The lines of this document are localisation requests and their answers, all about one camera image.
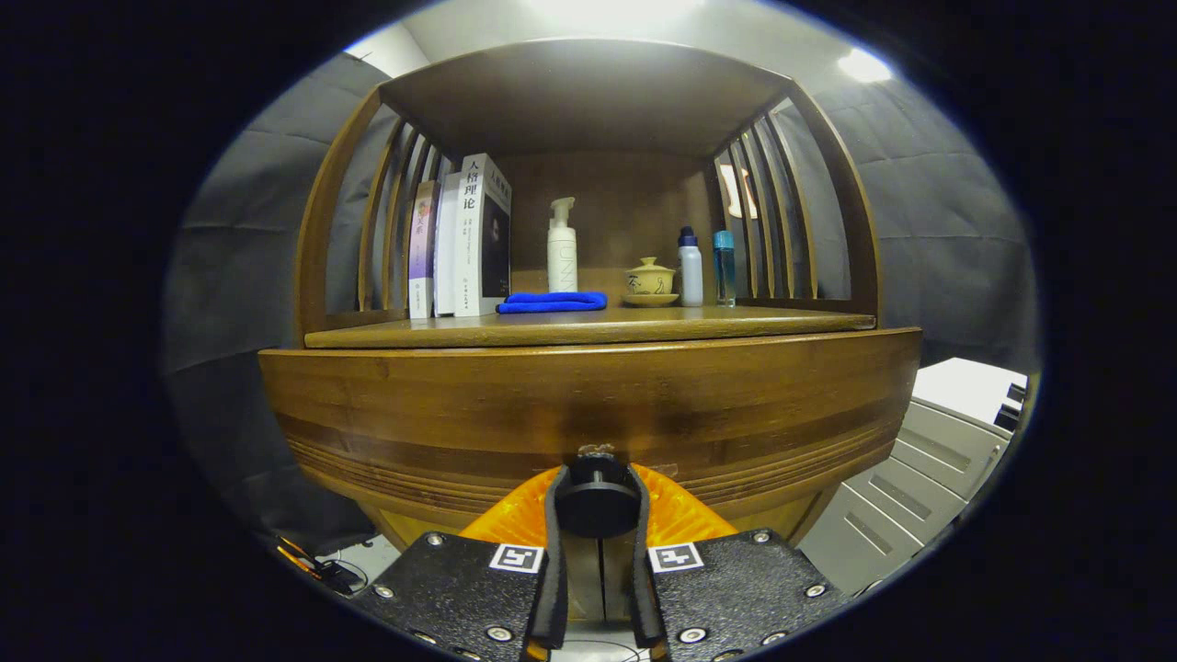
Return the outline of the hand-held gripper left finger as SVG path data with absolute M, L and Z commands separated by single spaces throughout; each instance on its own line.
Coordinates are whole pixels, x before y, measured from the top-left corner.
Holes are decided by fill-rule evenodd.
M 460 532 L 423 532 L 353 608 L 407 641 L 405 661 L 546 661 L 568 618 L 556 519 L 568 474 L 537 474 Z

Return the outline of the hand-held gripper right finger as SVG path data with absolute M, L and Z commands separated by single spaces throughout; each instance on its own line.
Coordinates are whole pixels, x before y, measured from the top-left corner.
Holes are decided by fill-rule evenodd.
M 636 462 L 629 475 L 639 495 L 632 623 L 652 661 L 752 661 L 847 608 L 847 594 L 779 532 L 737 531 Z

